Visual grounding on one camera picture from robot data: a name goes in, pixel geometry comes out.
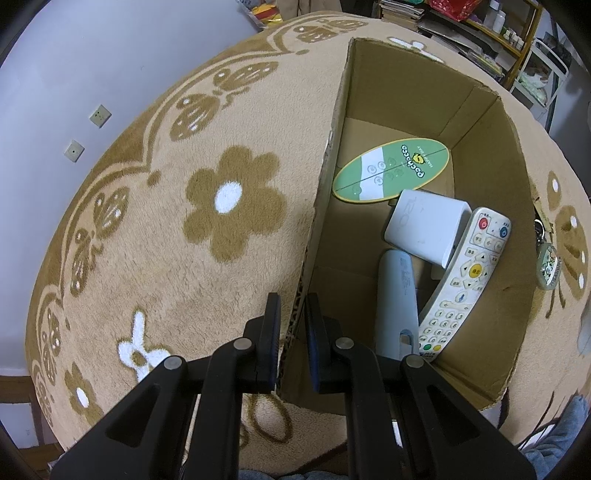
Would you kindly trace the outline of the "white metal rack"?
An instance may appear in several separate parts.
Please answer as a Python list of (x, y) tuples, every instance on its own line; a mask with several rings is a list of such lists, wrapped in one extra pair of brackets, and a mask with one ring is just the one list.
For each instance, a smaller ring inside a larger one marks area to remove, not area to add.
[(537, 120), (545, 119), (544, 127), (550, 132), (558, 94), (570, 75), (571, 53), (546, 32), (535, 38), (518, 70), (510, 92), (528, 109), (537, 112)]

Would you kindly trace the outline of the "wall socket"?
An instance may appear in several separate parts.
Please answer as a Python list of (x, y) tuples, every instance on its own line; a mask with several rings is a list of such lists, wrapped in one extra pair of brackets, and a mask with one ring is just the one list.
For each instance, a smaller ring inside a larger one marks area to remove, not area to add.
[(112, 116), (111, 112), (102, 104), (98, 105), (96, 109), (89, 116), (89, 120), (97, 127), (102, 128), (103, 125)]
[(76, 163), (84, 152), (85, 147), (77, 142), (71, 140), (64, 151), (64, 156), (73, 163)]

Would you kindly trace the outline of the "wooden bookshelf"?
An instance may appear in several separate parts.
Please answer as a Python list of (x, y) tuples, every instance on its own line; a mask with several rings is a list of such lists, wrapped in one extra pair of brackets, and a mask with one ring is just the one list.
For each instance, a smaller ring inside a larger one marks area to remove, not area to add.
[(542, 13), (537, 1), (482, 1), (459, 21), (429, 1), (377, 1), (374, 5), (376, 17), (439, 41), (506, 89), (526, 63)]

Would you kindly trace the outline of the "green oval fan card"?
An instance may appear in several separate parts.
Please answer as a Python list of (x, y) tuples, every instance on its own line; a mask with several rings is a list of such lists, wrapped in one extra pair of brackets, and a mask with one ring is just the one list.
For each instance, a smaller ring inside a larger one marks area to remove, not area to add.
[(442, 142), (406, 138), (374, 147), (339, 169), (332, 195), (346, 203), (370, 204), (397, 198), (435, 180), (451, 153)]

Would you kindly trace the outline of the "beige floral carpet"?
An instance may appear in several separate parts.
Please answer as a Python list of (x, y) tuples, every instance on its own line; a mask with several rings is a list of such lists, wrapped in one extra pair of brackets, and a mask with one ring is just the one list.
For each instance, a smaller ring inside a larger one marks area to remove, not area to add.
[[(342, 397), (312, 392), (308, 374), (301, 301), (315, 196), (297, 188), (288, 165), (304, 137), (287, 126), (280, 73), (291, 55), (355, 37), (441, 46), (353, 15), (291, 20), (172, 86), (86, 177), (46, 253), (26, 328), (38, 403), (64, 448), (166, 356), (205, 357), (238, 337), (273, 292), (279, 388), (245, 398), (239, 463), (283, 475), (345, 443)], [(590, 392), (590, 356), (578, 341), (590, 298), (590, 205), (557, 144), (494, 83), (520, 126), (534, 220), (538, 212), (561, 260), (556, 288), (540, 289), (533, 220), (531, 310), (493, 404), (508, 400), (501, 430), (518, 444)]]

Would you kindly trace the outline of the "white remote control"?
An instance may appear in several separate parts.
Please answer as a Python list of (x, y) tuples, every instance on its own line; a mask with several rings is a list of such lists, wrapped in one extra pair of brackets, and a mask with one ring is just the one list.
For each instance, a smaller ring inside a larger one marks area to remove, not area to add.
[(435, 360), (467, 321), (505, 249), (511, 221), (486, 207), (473, 211), (442, 279), (420, 312), (419, 355)]

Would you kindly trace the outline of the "white power adapter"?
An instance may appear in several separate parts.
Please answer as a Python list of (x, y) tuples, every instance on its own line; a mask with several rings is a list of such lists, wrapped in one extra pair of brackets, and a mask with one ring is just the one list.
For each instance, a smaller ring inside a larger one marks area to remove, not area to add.
[(384, 239), (424, 261), (446, 269), (472, 214), (462, 200), (404, 190), (386, 227)]

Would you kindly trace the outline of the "lower wall socket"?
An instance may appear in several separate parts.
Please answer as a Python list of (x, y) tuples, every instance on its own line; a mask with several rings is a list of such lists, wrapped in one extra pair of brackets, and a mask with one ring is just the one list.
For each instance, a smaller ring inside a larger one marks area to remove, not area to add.
[(77, 142), (71, 140), (64, 151), (64, 156), (73, 163), (76, 163), (84, 152), (85, 147)]

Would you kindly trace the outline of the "brown cardboard box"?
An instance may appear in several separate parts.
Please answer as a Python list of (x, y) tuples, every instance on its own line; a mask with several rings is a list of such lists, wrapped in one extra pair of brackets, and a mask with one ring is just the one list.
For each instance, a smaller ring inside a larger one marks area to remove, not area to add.
[(381, 355), (421, 355), (476, 407), (505, 393), (534, 291), (534, 209), (511, 100), (438, 45), (355, 37), (281, 65), (304, 290)]

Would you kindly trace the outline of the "keychain with keys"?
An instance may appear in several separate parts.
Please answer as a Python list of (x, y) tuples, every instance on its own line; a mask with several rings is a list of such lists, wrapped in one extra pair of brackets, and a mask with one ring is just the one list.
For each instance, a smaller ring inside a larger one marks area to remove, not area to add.
[(555, 246), (548, 241), (547, 232), (538, 212), (535, 213), (534, 228), (536, 234), (536, 278), (542, 290), (554, 290), (557, 286), (561, 260)]

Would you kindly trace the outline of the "red gift bag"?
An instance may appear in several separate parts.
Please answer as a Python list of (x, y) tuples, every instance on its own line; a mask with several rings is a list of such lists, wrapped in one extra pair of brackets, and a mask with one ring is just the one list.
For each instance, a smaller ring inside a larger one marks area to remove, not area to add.
[(481, 0), (429, 0), (429, 6), (446, 17), (462, 22), (470, 17)]

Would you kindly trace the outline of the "upper wall socket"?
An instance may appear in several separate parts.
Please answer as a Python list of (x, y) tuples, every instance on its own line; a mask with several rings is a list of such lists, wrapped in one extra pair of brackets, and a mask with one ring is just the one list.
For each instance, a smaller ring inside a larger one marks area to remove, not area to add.
[(102, 128), (103, 125), (112, 116), (111, 112), (102, 104), (98, 105), (96, 109), (89, 116), (89, 120), (97, 127)]

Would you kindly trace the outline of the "grey-blue cylindrical device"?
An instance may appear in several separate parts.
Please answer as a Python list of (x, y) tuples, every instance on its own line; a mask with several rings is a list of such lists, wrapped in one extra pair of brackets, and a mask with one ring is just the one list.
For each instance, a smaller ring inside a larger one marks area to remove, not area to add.
[(419, 353), (419, 312), (411, 256), (396, 249), (384, 252), (378, 280), (376, 353), (401, 361)]

